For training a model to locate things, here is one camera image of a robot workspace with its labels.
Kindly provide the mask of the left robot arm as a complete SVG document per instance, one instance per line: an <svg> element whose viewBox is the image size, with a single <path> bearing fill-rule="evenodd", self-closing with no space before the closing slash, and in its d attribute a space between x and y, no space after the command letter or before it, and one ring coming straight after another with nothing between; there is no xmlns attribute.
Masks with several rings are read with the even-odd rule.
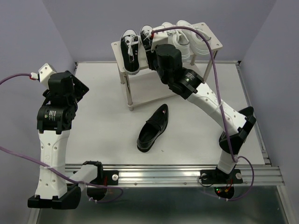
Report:
<svg viewBox="0 0 299 224"><path fill-rule="evenodd" d="M104 178L99 161L84 162L69 181L61 177L65 172L66 147L78 102L89 89L69 71L48 75L40 72L39 77L48 79L43 93L45 101L37 114L42 165L39 183L34 196L28 199L28 207L72 210L78 207L86 184L98 184Z"/></svg>

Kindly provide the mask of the black canvas sneaker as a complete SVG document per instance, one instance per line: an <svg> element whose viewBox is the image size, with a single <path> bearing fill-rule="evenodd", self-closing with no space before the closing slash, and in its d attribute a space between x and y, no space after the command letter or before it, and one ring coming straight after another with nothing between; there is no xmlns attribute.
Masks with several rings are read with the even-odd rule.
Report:
<svg viewBox="0 0 299 224"><path fill-rule="evenodd" d="M120 43L124 70L129 75L136 75L140 69L138 60L140 36L134 30L128 29L121 36Z"/></svg>
<svg viewBox="0 0 299 224"><path fill-rule="evenodd" d="M150 25L144 25L140 30L140 37L145 49L145 52L151 51L152 45L152 29L153 27Z"/></svg>

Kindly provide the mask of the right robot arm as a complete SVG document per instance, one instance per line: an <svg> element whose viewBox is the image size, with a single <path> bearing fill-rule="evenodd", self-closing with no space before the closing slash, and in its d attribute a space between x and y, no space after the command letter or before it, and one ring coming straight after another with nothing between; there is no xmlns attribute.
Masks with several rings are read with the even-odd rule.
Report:
<svg viewBox="0 0 299 224"><path fill-rule="evenodd" d="M219 100L197 72L183 66L181 52L173 45L161 44L154 49L146 47L145 53L149 68L158 73L163 84L196 105L223 129L219 137L222 149L219 163L214 170L203 172L203 183L238 182L234 169L239 151L256 122L253 107L236 111L223 100Z"/></svg>

